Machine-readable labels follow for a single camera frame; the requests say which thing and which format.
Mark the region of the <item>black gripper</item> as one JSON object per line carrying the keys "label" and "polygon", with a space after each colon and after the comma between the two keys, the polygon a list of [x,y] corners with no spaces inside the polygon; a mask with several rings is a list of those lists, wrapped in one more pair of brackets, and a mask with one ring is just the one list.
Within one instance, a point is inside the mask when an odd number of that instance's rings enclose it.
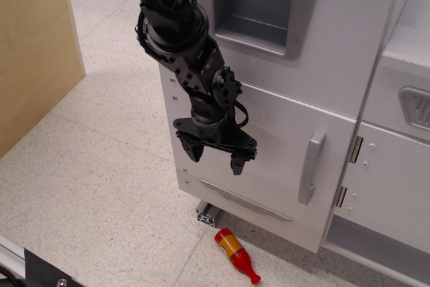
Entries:
{"label": "black gripper", "polygon": [[193,118],[174,120],[176,136],[188,157],[199,162],[205,147],[230,153],[232,172],[234,175],[240,175],[247,160],[255,159],[257,154],[257,141],[242,131],[242,127],[249,121],[248,112],[244,108],[240,111],[245,115],[240,124],[229,114],[219,122],[211,124],[201,124]]}

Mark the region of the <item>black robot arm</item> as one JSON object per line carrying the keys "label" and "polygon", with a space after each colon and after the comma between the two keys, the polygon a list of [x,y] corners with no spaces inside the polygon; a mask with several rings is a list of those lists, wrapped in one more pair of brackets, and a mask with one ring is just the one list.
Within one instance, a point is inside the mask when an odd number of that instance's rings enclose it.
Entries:
{"label": "black robot arm", "polygon": [[234,175],[257,154],[257,141],[236,121],[246,108],[237,97],[242,84],[224,64],[209,35],[206,12],[197,0],[140,0],[136,37],[144,51],[175,74],[188,94],[191,116],[173,121],[176,135],[192,161],[205,147],[230,153]]}

